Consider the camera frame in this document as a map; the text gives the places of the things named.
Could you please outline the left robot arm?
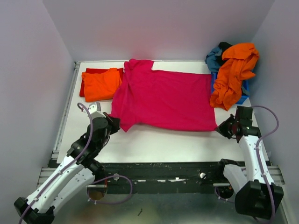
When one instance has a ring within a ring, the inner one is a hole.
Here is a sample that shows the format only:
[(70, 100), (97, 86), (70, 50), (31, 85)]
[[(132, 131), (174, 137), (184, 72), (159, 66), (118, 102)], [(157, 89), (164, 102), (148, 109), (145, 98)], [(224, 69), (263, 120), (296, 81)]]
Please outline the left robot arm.
[(28, 197), (15, 203), (20, 223), (50, 224), (55, 213), (83, 187), (105, 177), (104, 167), (95, 160), (120, 129), (120, 119), (106, 112), (90, 120), (86, 132), (72, 143), (63, 161), (50, 177)]

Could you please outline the magenta t shirt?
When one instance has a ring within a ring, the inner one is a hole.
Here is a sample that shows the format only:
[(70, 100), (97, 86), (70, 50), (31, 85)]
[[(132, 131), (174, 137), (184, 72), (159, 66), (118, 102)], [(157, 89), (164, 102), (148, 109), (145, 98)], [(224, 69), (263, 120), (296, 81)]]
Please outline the magenta t shirt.
[(210, 74), (153, 70), (152, 60), (124, 63), (122, 84), (112, 100), (111, 116), (127, 132), (145, 124), (159, 128), (210, 132), (216, 127), (210, 106)]

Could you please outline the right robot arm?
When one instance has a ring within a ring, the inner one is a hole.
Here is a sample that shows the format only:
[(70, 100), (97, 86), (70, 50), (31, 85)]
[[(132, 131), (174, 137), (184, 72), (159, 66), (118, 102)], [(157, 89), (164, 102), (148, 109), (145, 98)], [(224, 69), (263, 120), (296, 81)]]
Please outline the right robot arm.
[(223, 121), (216, 129), (222, 136), (238, 143), (245, 168), (235, 162), (223, 163), (223, 176), (235, 192), (237, 213), (253, 217), (270, 224), (283, 199), (282, 187), (277, 186), (268, 170), (262, 150), (260, 129), (253, 126), (253, 108), (238, 106), (235, 115)]

